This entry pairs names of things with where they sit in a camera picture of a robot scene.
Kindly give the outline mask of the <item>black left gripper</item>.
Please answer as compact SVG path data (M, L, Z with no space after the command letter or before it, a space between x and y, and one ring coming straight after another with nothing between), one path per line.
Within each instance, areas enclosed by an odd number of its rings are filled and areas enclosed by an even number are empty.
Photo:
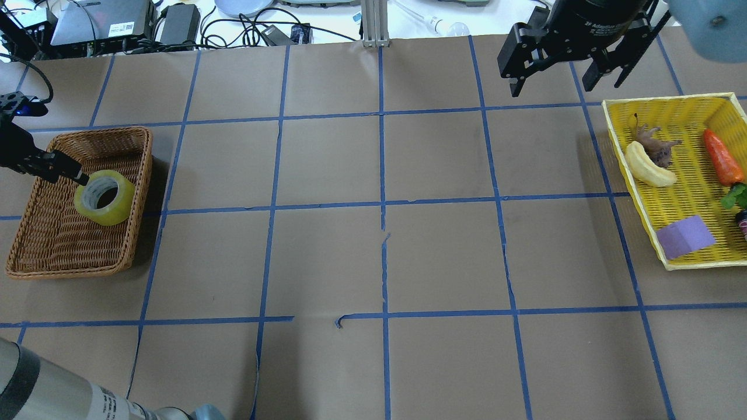
M88 185L90 180L77 160L59 150L54 154L36 147L30 133L6 119L2 119L1 166L49 183L56 183L61 176L80 186Z

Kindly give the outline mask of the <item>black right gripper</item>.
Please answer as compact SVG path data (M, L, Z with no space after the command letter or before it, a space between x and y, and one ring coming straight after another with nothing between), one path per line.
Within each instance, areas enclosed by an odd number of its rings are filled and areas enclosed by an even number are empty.
M512 97L518 97L526 80L552 62L592 63L582 76L590 92L602 77L621 68L614 88L627 79L635 65L670 20L667 9L651 25L654 11L649 1L555 1L534 8L534 27L513 24L497 56L503 79L509 80Z

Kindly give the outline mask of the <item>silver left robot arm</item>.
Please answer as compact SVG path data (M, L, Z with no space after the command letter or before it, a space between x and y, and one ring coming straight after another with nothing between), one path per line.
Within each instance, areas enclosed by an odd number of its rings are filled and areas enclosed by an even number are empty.
M5 272L18 280L102 277L130 268L152 170L152 131L123 127L56 136L20 219ZM152 410L13 341L2 340L3 419L221 419L215 406Z

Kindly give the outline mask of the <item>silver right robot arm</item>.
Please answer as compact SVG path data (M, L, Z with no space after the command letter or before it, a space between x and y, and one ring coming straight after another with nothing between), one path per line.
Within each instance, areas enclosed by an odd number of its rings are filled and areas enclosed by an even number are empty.
M657 1L555 1L513 24L497 55L501 77L518 97L528 77L558 63L590 60L582 76L587 92L614 70L619 87L670 19L693 49L710 61L745 62L744 1L669 1L652 22Z

